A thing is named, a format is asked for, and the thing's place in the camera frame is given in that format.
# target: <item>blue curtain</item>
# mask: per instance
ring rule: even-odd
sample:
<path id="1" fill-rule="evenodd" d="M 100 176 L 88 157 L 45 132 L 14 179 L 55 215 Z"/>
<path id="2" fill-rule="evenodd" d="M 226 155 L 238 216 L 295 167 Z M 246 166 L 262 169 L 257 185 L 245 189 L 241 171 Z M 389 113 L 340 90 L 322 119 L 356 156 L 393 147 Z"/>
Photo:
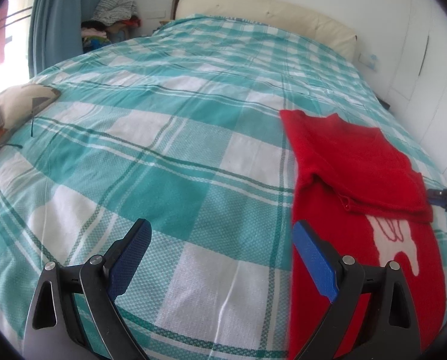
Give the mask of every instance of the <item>blue curtain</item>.
<path id="1" fill-rule="evenodd" d="M 80 23 L 100 0 L 34 0 L 28 34 L 30 77 L 83 53 Z"/>

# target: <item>red sweater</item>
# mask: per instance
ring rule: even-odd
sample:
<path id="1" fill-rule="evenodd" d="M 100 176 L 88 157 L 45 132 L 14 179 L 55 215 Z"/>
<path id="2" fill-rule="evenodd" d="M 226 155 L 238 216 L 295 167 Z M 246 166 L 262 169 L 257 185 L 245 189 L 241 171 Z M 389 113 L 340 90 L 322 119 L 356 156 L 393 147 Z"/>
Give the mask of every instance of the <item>red sweater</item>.
<path id="1" fill-rule="evenodd" d="M 337 114 L 281 111 L 280 117 L 298 164 L 293 222 L 307 220 L 341 255 L 350 254 L 361 264 L 397 261 L 412 293 L 425 348 L 443 321 L 445 285 L 422 175 L 378 128 L 347 123 Z M 337 356 L 352 348 L 367 302 L 363 295 Z M 294 248 L 290 359 L 328 306 Z"/>

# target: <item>metal screw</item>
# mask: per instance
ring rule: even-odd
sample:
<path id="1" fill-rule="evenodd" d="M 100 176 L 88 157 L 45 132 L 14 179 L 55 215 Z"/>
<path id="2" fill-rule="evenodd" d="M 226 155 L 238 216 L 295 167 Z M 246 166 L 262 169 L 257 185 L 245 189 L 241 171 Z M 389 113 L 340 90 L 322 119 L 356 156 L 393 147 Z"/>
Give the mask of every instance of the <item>metal screw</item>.
<path id="1" fill-rule="evenodd" d="M 399 263 L 397 261 L 390 261 L 390 263 L 388 265 L 394 271 L 398 271 L 400 269 L 400 265 L 399 265 Z"/>
<path id="2" fill-rule="evenodd" d="M 45 271 L 51 271 L 55 268 L 55 261 L 49 261 L 47 264 L 45 264 Z"/>
<path id="3" fill-rule="evenodd" d="M 353 264 L 355 264 L 355 259 L 352 256 L 343 256 L 342 257 L 342 261 L 344 264 L 347 264 L 348 266 L 351 266 Z"/>
<path id="4" fill-rule="evenodd" d="M 90 257 L 90 264 L 92 264 L 93 266 L 97 266 L 102 262 L 103 259 L 104 258 L 102 256 L 96 254 L 95 256 Z"/>

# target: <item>wall outlet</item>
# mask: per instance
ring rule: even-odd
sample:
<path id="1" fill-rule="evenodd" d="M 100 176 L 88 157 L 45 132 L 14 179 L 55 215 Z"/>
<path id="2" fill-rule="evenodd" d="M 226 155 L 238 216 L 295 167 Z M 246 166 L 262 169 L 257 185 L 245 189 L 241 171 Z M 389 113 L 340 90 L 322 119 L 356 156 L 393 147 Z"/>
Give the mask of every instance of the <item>wall outlet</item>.
<path id="1" fill-rule="evenodd" d="M 146 20 L 149 19 L 165 19 L 166 11 L 147 11 L 143 13 Z"/>
<path id="2" fill-rule="evenodd" d="M 368 68 L 372 69 L 373 71 L 377 71 L 377 56 L 375 54 L 368 55 L 366 52 L 361 52 L 358 61 L 367 66 Z"/>

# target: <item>bedspread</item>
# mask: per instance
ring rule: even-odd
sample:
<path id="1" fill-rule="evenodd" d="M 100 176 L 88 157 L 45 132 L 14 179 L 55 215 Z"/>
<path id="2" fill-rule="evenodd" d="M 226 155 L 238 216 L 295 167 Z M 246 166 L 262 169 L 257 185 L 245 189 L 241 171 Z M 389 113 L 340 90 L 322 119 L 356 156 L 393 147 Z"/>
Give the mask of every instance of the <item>bedspread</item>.
<path id="1" fill-rule="evenodd" d="M 62 95 L 0 151 L 0 329 L 19 350 L 45 263 L 82 263 L 146 218 L 152 242 L 116 305 L 147 354 L 285 358 L 296 165 L 281 109 L 379 127 L 428 188 L 445 185 L 352 64 L 260 23 L 191 16 L 32 82 Z M 433 228 L 447 287 L 441 209 Z"/>

